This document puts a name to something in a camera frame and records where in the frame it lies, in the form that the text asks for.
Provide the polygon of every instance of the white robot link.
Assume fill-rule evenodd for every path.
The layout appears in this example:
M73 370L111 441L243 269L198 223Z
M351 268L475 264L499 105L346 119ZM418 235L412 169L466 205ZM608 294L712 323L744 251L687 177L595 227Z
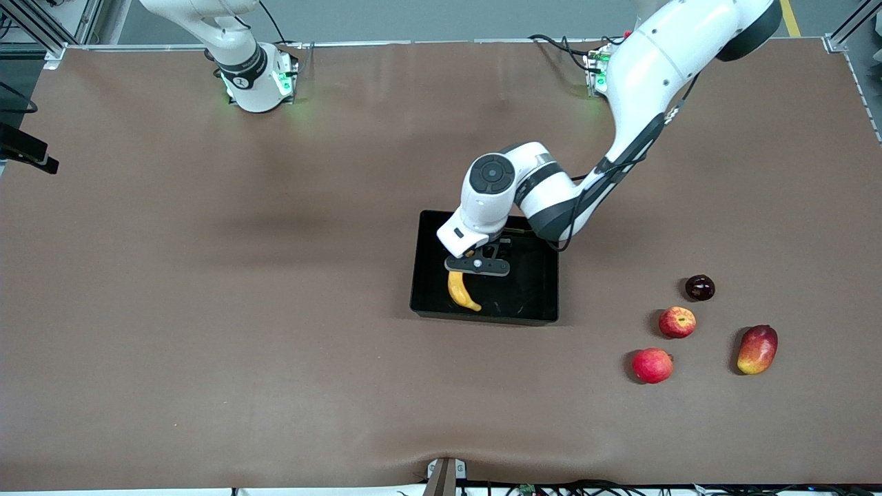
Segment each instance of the white robot link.
M620 41L602 67L616 137L580 184L539 143L513 145L472 163L460 206L437 237L453 257L497 240L512 205L534 233L563 243L646 157L676 92L715 57L728 62L762 46L781 23L779 0L671 0ZM467 264L456 264L466 267Z
M270 43L257 43L238 16L258 0L141 0L152 13L202 41L220 69L227 93L243 110L266 112L294 97L296 59Z

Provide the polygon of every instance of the yellow tape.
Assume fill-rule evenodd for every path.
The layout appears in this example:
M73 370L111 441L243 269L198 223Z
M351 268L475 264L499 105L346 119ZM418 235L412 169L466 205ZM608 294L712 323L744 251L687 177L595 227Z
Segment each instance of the yellow tape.
M790 0L781 0L781 10L784 14L784 25L787 26L787 33L791 38L802 36L799 33L799 25L796 23L796 16L793 15L793 7L790 6Z

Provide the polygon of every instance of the banana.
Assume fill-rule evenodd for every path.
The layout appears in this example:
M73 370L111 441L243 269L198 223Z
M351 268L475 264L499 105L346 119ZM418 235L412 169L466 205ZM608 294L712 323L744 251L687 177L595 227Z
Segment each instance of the banana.
M472 301L472 297L468 295L466 285L462 281L461 272L449 271L447 273L447 292L450 293L450 297L453 298L455 304L475 312L481 311L481 306Z

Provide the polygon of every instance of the black tray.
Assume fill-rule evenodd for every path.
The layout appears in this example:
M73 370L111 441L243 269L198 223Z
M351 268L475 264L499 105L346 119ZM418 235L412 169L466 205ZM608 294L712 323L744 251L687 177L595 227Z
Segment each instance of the black tray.
M422 317L463 319L504 324L544 325L557 321L557 252L530 231L524 217L509 217L506 228L523 233L504 233L512 240L505 260L512 264L505 277L465 274L466 289L480 312L456 305L447 293L449 255L435 232L452 212L423 210L416 239L414 281L410 309Z

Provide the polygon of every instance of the red apple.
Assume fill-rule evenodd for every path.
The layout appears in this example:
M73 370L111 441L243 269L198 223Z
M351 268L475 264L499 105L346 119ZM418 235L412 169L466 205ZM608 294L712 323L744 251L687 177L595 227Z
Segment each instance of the red apple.
M659 329L668 337L686 337L695 330L695 324L695 315L681 306L672 306L659 317Z
M631 367L640 380L656 384L667 379L674 372L674 361L664 349L647 348L634 355Z
M772 366L778 351L778 333L769 326L754 326L741 338L738 351L738 370L747 375L765 372Z

